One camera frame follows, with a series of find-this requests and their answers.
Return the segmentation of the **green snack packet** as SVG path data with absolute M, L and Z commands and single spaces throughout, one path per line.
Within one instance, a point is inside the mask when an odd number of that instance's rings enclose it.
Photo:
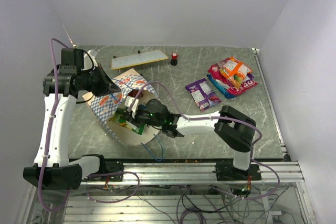
M 126 111 L 127 111 L 126 109 L 118 108 L 115 114 L 109 119 L 109 122 L 114 123 L 123 128 L 126 128 L 128 130 L 131 130 L 132 132 L 138 135 L 142 135 L 145 125 L 144 124 L 135 125 L 130 121 L 128 121 L 127 119 L 125 119 L 124 115 L 126 115 Z

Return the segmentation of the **blue snack packet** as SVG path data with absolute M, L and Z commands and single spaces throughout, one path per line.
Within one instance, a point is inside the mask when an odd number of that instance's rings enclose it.
M 222 85 L 220 85 L 213 77 L 211 74 L 206 75 L 208 80 L 217 88 L 217 90 L 224 95 L 226 99 L 233 99 L 236 96 L 229 93 L 227 89 L 225 89 Z

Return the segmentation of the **aluminium mounting rail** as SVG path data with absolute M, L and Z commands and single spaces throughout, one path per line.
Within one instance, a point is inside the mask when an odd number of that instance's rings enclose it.
M 82 182 L 87 186 L 118 185 L 220 185 L 245 184 L 247 179 L 229 179 L 220 177 L 216 163 L 125 163 L 123 175 L 113 175 L 109 179 L 99 176 Z M 304 182 L 304 176 L 298 162 L 265 162 L 256 172 L 251 172 L 253 184 L 277 182 Z

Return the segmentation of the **red snack packet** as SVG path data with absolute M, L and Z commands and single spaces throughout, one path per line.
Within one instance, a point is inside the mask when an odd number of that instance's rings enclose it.
M 128 96 L 132 97 L 132 98 L 135 98 L 137 96 L 137 94 L 139 93 L 138 90 L 132 90 L 131 92 L 129 92 Z M 141 98 L 143 97 L 143 94 L 142 92 L 140 92 L 138 98 Z

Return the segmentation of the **purple snack packet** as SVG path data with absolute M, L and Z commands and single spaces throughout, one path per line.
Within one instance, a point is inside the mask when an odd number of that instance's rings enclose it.
M 207 110 L 222 102 L 205 78 L 186 85 L 185 89 L 191 94 L 200 111 Z
M 253 79 L 254 79 L 254 76 L 251 73 L 248 73 L 244 81 L 253 80 Z

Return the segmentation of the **red black stamp knob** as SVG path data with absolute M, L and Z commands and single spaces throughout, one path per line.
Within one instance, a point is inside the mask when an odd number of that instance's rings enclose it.
M 173 66 L 176 66 L 177 63 L 178 63 L 177 58 L 178 58 L 178 54 L 177 54 L 176 52 L 173 52 L 173 53 L 171 54 L 171 61 L 170 61 L 170 64 L 173 65 Z

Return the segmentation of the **orange snack packet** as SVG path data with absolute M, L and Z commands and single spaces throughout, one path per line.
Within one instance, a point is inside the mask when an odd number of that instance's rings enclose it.
M 221 75 L 238 89 L 248 74 L 253 72 L 252 68 L 234 57 L 220 61 L 218 66 Z

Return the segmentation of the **yellow framed whiteboard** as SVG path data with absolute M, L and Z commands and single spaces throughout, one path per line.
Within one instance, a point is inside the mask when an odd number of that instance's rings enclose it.
M 134 55 L 112 58 L 111 69 L 118 70 L 129 68 L 147 63 L 167 60 L 168 58 L 168 55 L 160 50 L 141 52 Z

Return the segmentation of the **pink snack packet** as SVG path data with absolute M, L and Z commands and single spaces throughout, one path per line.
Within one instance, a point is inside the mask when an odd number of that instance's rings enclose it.
M 219 66 L 218 64 L 212 65 L 208 69 L 208 74 L 211 74 L 212 77 L 220 84 L 222 85 L 227 91 L 236 97 L 245 93 L 247 90 L 254 88 L 255 86 L 258 85 L 258 83 L 253 79 L 253 80 L 248 80 L 244 81 L 240 88 L 235 88 L 228 80 L 226 80 L 220 73 L 219 71 Z

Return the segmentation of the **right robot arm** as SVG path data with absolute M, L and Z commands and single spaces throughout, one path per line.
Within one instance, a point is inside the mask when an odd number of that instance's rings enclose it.
M 152 99 L 145 106 L 131 105 L 128 113 L 132 124 L 158 128 L 171 138 L 215 133 L 234 151 L 227 177 L 236 180 L 248 178 L 256 122 L 233 107 L 225 105 L 214 113 L 185 115 L 172 113 L 159 100 Z

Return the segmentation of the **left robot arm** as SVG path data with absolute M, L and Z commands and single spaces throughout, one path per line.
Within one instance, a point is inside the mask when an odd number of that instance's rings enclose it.
M 23 178 L 42 190 L 76 190 L 91 176 L 102 180 L 107 175 L 103 155 L 86 155 L 70 162 L 68 143 L 73 110 L 80 91 L 94 97 L 120 92 L 104 72 L 92 63 L 85 68 L 87 52 L 76 48 L 61 50 L 61 63 L 43 80 L 45 118 L 38 153 L 31 167 L 25 167 Z

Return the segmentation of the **checkered paper bag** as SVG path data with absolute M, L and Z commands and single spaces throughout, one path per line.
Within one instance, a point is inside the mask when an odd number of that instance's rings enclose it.
M 164 151 L 161 151 L 161 157 L 156 157 L 146 146 L 146 143 L 153 138 L 158 139 L 159 128 L 157 126 L 151 127 L 145 125 L 142 135 L 138 135 L 131 130 L 109 122 L 109 119 L 115 114 L 118 108 L 126 109 L 124 103 L 129 92 L 132 90 L 140 90 L 147 81 L 134 69 L 127 70 L 117 77 L 112 78 L 112 81 L 121 89 L 121 92 L 104 95 L 102 97 L 94 96 L 93 99 L 89 101 L 89 106 L 98 122 L 105 131 L 120 144 L 126 147 L 141 145 L 154 160 L 158 162 L 163 161 Z

